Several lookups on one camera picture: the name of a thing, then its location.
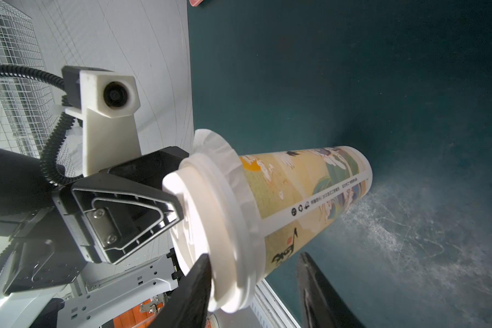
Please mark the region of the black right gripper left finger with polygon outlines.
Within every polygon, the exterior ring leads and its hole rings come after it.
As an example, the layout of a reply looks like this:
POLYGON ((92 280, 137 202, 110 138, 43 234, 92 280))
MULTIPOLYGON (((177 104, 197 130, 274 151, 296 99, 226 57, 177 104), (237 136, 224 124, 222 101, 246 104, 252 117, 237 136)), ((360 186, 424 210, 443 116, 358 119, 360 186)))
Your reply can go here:
POLYGON ((202 254, 149 327, 206 327, 212 287, 208 254, 202 254))

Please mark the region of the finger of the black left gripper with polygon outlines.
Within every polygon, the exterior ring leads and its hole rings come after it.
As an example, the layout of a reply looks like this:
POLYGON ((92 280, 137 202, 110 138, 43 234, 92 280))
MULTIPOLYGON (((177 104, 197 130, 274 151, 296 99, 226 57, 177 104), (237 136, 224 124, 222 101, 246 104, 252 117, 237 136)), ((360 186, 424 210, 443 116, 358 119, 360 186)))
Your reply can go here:
POLYGON ((184 218, 179 199, 106 172, 58 187, 53 201, 86 261, 117 265, 184 218))

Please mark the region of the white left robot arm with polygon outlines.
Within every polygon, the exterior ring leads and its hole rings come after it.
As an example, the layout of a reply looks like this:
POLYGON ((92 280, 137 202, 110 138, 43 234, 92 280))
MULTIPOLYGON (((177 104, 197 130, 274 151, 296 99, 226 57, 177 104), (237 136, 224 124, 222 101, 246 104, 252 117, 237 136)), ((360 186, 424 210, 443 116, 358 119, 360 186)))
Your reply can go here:
POLYGON ((161 185, 186 157, 167 147, 51 187, 37 159, 0 149, 0 327, 100 327, 175 289, 173 251, 142 254, 182 219, 161 185))

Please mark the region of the printed milk tea cup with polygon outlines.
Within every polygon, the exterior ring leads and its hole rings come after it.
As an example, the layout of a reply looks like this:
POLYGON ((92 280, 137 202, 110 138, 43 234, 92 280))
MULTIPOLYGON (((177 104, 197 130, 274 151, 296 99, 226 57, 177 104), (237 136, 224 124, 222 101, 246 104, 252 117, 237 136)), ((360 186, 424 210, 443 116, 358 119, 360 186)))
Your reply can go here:
POLYGON ((373 183, 370 162, 349 146, 241 157, 264 237, 264 276, 313 240, 373 183))

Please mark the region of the white plastic cup lid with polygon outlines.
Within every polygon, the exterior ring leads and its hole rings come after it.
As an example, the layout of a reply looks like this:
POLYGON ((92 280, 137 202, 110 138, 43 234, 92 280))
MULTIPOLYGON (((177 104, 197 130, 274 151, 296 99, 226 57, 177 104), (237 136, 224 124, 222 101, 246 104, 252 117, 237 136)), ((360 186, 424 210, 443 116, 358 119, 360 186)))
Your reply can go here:
POLYGON ((170 231, 181 269, 188 273, 202 254, 212 268, 209 311, 235 313, 250 306, 256 284, 255 260, 242 214, 228 183, 203 154, 183 160, 163 179, 163 189, 175 195, 183 220, 170 231))

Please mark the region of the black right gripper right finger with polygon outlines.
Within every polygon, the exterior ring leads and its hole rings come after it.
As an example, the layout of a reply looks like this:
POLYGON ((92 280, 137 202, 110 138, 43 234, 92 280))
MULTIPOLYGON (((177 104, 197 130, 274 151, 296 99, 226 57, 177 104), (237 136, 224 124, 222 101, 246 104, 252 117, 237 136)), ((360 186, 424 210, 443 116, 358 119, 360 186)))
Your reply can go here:
POLYGON ((297 277, 303 327, 363 327, 310 254, 299 255, 297 277))

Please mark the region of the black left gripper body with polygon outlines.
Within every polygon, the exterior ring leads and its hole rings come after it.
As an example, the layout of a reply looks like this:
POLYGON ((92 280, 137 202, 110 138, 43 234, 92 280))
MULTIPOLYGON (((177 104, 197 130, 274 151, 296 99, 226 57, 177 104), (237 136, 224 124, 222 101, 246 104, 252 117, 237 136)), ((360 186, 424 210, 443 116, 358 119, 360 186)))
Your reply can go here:
MULTIPOLYGON (((162 190, 164 177, 186 157, 172 146, 99 173, 162 190)), ((53 201, 58 187, 75 181, 53 186, 42 176, 37 159, 0 149, 0 236, 10 240, 0 254, 3 294, 70 284, 92 263, 82 256, 53 201)))

